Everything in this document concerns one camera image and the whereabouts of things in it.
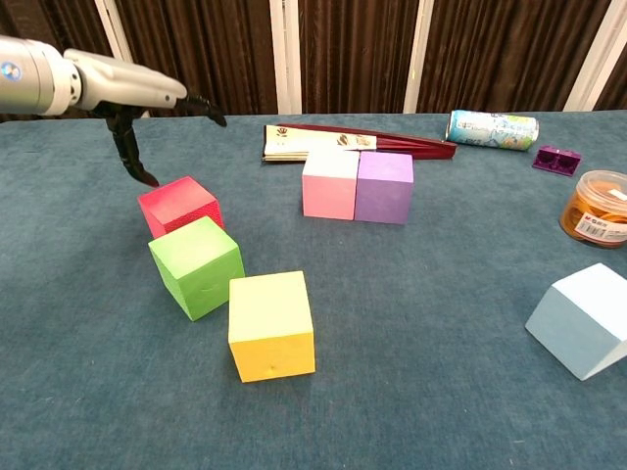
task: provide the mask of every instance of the clear plastic container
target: clear plastic container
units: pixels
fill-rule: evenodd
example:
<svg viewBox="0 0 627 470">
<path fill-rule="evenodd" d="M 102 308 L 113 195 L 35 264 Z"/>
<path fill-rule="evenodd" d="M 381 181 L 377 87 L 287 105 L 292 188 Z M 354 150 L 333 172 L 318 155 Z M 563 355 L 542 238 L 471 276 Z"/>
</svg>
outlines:
<svg viewBox="0 0 627 470">
<path fill-rule="evenodd" d="M 627 174 L 598 169 L 584 173 L 559 220 L 576 240 L 606 248 L 627 242 Z"/>
</svg>

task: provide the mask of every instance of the table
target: table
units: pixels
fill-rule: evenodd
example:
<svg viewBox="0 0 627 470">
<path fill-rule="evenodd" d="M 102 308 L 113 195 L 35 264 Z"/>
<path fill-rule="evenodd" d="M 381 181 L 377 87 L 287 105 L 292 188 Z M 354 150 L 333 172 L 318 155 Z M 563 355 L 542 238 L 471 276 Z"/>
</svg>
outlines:
<svg viewBox="0 0 627 470">
<path fill-rule="evenodd" d="M 0 468 L 625 468 L 627 361 L 579 382 L 524 323 L 576 270 L 627 276 L 557 223 L 584 171 L 627 172 L 627 112 L 526 115 L 529 152 L 416 162 L 407 226 L 302 217 L 263 125 L 442 138 L 446 115 L 138 121 L 147 169 L 219 198 L 248 275 L 305 271 L 317 371 L 254 384 L 227 305 L 192 323 L 162 284 L 104 122 L 0 125 Z M 575 177 L 531 167 L 544 144 L 582 154 Z"/>
</svg>

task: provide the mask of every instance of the printed label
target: printed label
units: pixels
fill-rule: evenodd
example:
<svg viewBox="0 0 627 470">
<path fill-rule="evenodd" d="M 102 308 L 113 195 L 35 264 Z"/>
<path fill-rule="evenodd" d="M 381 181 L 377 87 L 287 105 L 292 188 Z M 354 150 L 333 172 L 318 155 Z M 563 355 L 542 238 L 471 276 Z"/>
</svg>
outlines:
<svg viewBox="0 0 627 470">
<path fill-rule="evenodd" d="M 618 191 L 617 189 L 610 189 L 609 194 L 611 194 L 612 196 L 616 196 L 618 199 L 620 199 L 621 201 L 627 201 L 627 196 L 625 196 L 623 193 L 621 193 L 620 191 Z"/>
<path fill-rule="evenodd" d="M 598 242 L 624 242 L 627 240 L 627 223 L 609 222 L 584 212 L 575 232 Z"/>
</svg>

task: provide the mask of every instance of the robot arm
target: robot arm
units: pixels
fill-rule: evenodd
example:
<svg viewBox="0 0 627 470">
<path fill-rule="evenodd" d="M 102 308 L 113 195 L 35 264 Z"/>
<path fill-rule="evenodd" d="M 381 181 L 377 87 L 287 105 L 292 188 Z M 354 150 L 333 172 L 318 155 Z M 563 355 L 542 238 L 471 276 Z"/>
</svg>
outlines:
<svg viewBox="0 0 627 470">
<path fill-rule="evenodd" d="M 159 186 L 139 161 L 132 121 L 146 109 L 201 108 L 220 126 L 221 110 L 162 73 L 111 57 L 0 35 L 0 113 L 58 116 L 74 107 L 104 118 L 128 173 Z"/>
</svg>

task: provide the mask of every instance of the foam cube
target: foam cube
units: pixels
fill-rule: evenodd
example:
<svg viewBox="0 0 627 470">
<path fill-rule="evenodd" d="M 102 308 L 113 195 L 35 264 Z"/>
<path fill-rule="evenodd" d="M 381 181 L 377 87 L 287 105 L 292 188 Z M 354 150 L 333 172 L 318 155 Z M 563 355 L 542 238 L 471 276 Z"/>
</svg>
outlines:
<svg viewBox="0 0 627 470">
<path fill-rule="evenodd" d="M 355 220 L 407 223 L 412 193 L 411 155 L 362 152 L 357 179 Z"/>
<path fill-rule="evenodd" d="M 303 271 L 231 280 L 228 344 L 242 382 L 315 372 Z"/>
<path fill-rule="evenodd" d="M 359 152 L 310 152 L 303 167 L 303 214 L 353 220 L 359 164 Z"/>
<path fill-rule="evenodd" d="M 185 176 L 137 198 L 154 238 L 205 215 L 222 229 L 218 200 L 191 176 Z"/>
<path fill-rule="evenodd" d="M 169 292 L 192 321 L 228 301 L 228 283 L 244 277 L 238 245 L 204 216 L 148 246 Z"/>
<path fill-rule="evenodd" d="M 627 280 L 597 263 L 555 282 L 527 330 L 580 380 L 627 355 Z"/>
</svg>

